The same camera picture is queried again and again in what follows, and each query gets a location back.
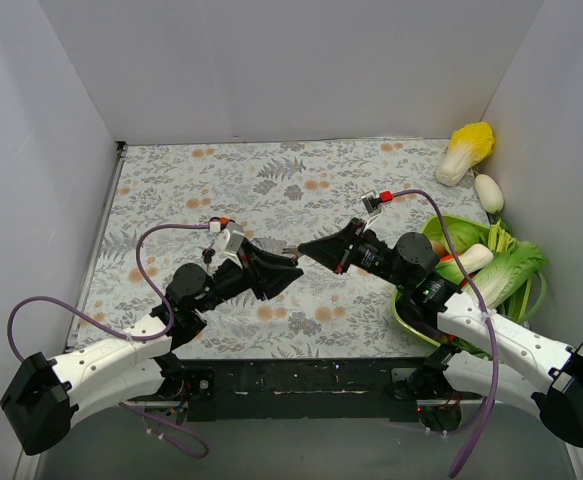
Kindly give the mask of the orange black padlock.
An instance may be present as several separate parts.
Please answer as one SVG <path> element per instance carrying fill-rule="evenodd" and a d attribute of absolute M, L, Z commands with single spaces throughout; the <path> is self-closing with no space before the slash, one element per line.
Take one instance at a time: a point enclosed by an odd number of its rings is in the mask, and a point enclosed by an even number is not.
<path fill-rule="evenodd" d="M 220 225 L 226 225 L 230 222 L 230 219 L 226 217 L 212 217 L 209 220 L 209 223 L 218 223 Z"/>

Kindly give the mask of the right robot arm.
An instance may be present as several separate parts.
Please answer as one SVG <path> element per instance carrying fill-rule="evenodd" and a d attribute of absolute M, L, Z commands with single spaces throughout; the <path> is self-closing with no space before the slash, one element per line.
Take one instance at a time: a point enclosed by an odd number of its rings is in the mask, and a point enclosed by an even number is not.
<path fill-rule="evenodd" d="M 538 417 L 561 440 L 583 447 L 583 343 L 574 347 L 536 334 L 477 300 L 435 270 L 439 262 L 421 233 L 389 247 L 354 218 L 341 231 L 299 245 L 299 252 L 336 274 L 356 266 L 393 284 L 398 314 L 470 342 L 502 365 L 496 398 Z"/>

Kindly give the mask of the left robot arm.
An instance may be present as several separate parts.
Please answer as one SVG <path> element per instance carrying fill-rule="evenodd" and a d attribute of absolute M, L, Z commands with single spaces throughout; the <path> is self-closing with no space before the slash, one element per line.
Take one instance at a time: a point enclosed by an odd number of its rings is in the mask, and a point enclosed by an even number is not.
<path fill-rule="evenodd" d="M 302 274 L 295 260 L 245 240 L 237 258 L 213 274 L 195 263 L 180 266 L 164 301 L 120 336 L 52 358 L 22 358 L 0 406 L 24 452 L 50 449 L 78 422 L 117 403 L 155 393 L 176 398 L 184 377 L 173 352 L 205 328 L 202 313 L 246 291 L 272 299 Z"/>

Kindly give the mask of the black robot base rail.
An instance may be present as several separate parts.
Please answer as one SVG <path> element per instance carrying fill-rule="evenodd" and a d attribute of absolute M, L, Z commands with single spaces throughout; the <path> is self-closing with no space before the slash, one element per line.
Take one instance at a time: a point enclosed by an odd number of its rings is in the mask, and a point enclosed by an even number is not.
<path fill-rule="evenodd" d="M 422 379 L 423 359 L 184 360 L 164 366 L 141 396 L 190 422 L 255 419 L 386 419 L 442 432 L 459 427 L 463 395 Z"/>

